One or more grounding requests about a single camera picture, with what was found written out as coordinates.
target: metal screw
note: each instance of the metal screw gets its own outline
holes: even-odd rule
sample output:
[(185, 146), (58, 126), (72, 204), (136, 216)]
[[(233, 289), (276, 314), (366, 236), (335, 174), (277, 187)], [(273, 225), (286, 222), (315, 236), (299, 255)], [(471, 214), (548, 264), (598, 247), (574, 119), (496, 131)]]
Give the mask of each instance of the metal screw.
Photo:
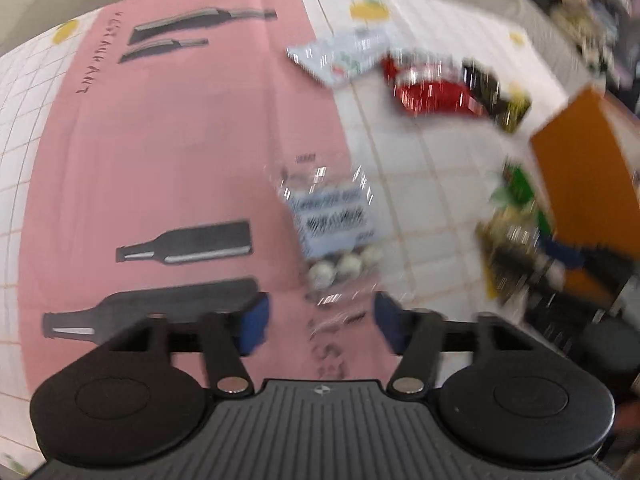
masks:
[(400, 377), (393, 383), (393, 388), (401, 394), (417, 394), (424, 390), (424, 383), (415, 377)]
[(218, 381), (218, 389), (226, 394), (240, 394), (249, 387), (249, 381), (242, 377), (224, 377)]

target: logo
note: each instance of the logo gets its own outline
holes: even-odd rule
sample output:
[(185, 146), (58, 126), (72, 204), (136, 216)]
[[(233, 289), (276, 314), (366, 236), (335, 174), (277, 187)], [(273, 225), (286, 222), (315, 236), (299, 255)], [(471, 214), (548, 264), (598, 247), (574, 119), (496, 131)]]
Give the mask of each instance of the logo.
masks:
[(331, 393), (331, 388), (329, 388), (326, 384), (320, 384), (320, 386), (316, 386), (314, 388), (314, 393), (318, 394), (321, 397)]

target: red package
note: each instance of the red package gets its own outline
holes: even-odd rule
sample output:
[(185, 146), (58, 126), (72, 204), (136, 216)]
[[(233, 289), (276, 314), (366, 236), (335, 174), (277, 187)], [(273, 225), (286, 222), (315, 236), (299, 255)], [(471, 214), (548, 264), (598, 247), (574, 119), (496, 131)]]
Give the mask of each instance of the red package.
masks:
[(432, 113), (487, 115), (469, 89), (451, 81), (421, 81), (394, 86), (394, 94), (402, 106), (414, 116)]
[(395, 48), (381, 61), (388, 84), (397, 84), (399, 77), (444, 79), (457, 82), (462, 78), (459, 66), (454, 66), (450, 57), (436, 56), (419, 48)]

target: bottle illustration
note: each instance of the bottle illustration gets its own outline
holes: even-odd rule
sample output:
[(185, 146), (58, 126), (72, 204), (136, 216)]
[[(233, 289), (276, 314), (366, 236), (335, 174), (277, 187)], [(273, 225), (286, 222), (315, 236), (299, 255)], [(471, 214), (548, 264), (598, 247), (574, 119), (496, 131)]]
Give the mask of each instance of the bottle illustration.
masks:
[(208, 7), (170, 18), (163, 18), (161, 20), (155, 20), (154, 22), (136, 25), (129, 38), (129, 44), (139, 43), (140, 41), (149, 40), (160, 34), (175, 32), (176, 30), (217, 27), (226, 22), (247, 20), (249, 18), (276, 20), (278, 15), (273, 9), (218, 9)]
[(42, 333), (99, 345), (147, 316), (172, 323), (195, 322), (206, 312), (242, 316), (260, 295), (253, 278), (117, 292), (87, 310), (43, 314)]
[(173, 38), (166, 38), (165, 40), (149, 41), (148, 43), (143, 43), (140, 46), (127, 50), (120, 56), (118, 63), (126, 63), (127, 61), (133, 61), (141, 57), (158, 56), (182, 48), (206, 46), (208, 44), (209, 40), (207, 38), (198, 38), (197, 40), (174, 40)]
[(190, 264), (253, 252), (249, 222), (187, 227), (154, 240), (116, 249), (116, 262), (155, 260), (165, 265)]

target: white tile floor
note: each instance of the white tile floor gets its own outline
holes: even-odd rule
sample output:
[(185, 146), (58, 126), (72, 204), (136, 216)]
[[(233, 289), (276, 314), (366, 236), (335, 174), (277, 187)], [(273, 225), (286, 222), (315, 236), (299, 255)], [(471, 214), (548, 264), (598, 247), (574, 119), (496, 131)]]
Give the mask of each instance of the white tile floor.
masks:
[(18, 252), (31, 170), (51, 103), (97, 11), (75, 35), (52, 44), (52, 28), (0, 58), (0, 464), (42, 462), (29, 418), (18, 337)]
[[(316, 36), (353, 27), (352, 1), (303, 0)], [(562, 90), (530, 44), (516, 47), (507, 39), (514, 28), (510, 24), (449, 2), (383, 1), (409, 44), (458, 60), (473, 56), (491, 65), (501, 79), (544, 89), (533, 96), (529, 129), (519, 135), (530, 134), (564, 104)], [(1, 452), (27, 468), (42, 460), (29, 421), (18, 342), (20, 229), (50, 104), (96, 16), (97, 11), (81, 17), (75, 36), (60, 45), (52, 44), (52, 29), (0, 58), (0, 208), (4, 211), (5, 205), (12, 212), (0, 213), (0, 463), (5, 465)], [(463, 27), (452, 29), (451, 23)], [(400, 298), (411, 291), (409, 306), (439, 310), (451, 319), (468, 319), (478, 309), (491, 308), (483, 296), (472, 229), (486, 212), (490, 172), (519, 148), (482, 121), (412, 120), (401, 113), (379, 74), (338, 89), (335, 101), (351, 155), (366, 167), (376, 190), (374, 214), (383, 238), (386, 288)], [(466, 358), (449, 360), (449, 368)]]
[[(380, 23), (354, 20), (352, 2), (303, 0), (316, 36)], [(520, 27), (441, 0), (381, 0), (389, 27), (405, 46), (420, 46), (460, 63), (474, 57), (506, 84), (530, 89), (527, 124), (511, 139), (489, 121), (442, 116), (412, 119), (382, 74), (373, 71), (334, 92), (354, 163), (372, 177), (374, 215), (385, 252), (383, 282), (407, 307), (426, 306), (468, 320), (494, 307), (485, 300), (473, 228), (491, 215), (488, 199), (507, 156), (532, 160), (526, 139), (566, 103), (548, 68)]]

